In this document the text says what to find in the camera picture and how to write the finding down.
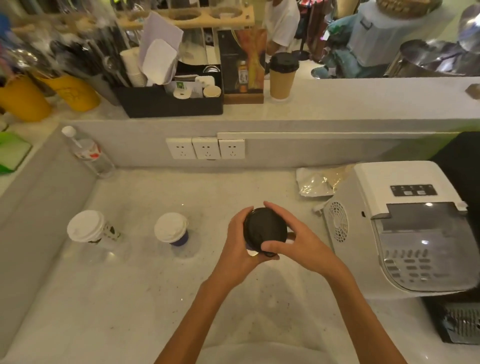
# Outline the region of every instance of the plastic bag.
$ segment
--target plastic bag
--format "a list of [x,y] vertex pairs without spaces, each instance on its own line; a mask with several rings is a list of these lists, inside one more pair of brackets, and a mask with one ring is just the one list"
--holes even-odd
[[355,164],[335,168],[298,168],[297,183],[305,197],[331,196]]

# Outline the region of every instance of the black cup lid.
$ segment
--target black cup lid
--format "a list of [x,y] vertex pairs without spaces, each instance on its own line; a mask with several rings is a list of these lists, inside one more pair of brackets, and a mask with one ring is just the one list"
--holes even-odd
[[280,73],[295,72],[300,67],[299,60],[288,52],[276,53],[270,60],[270,69]]
[[286,242],[287,223],[270,208],[256,208],[247,215],[243,223],[243,237],[253,250],[266,256],[274,256],[274,253],[262,250],[262,243],[268,240]]

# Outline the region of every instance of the electrical outlet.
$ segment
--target electrical outlet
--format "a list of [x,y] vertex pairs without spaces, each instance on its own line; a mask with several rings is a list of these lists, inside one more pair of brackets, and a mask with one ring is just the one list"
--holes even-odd
[[219,139],[222,159],[245,159],[245,139]]
[[192,144],[198,159],[222,159],[217,138],[192,138]]
[[192,138],[167,138],[166,142],[173,159],[197,159]]

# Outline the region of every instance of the blue paper cup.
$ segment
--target blue paper cup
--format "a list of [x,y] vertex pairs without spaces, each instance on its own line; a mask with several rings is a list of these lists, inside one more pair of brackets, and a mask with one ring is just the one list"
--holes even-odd
[[156,222],[154,233],[162,243],[182,246],[188,241],[188,220],[177,212],[162,215]]

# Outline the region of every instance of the white cup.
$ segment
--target white cup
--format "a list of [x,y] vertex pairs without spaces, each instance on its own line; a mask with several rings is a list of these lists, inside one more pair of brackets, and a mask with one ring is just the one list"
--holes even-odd
[[177,212],[162,215],[156,222],[154,233],[157,239],[173,246],[182,246],[188,241],[188,220]]
[[138,47],[130,48],[120,52],[120,56],[125,64],[127,73],[137,74],[140,73],[140,67],[138,66],[138,53],[140,49]]
[[145,87],[147,79],[143,73],[127,73],[128,79],[133,87]]
[[67,233],[74,242],[96,244],[113,253],[122,245],[121,233],[95,210],[75,215],[68,223]]

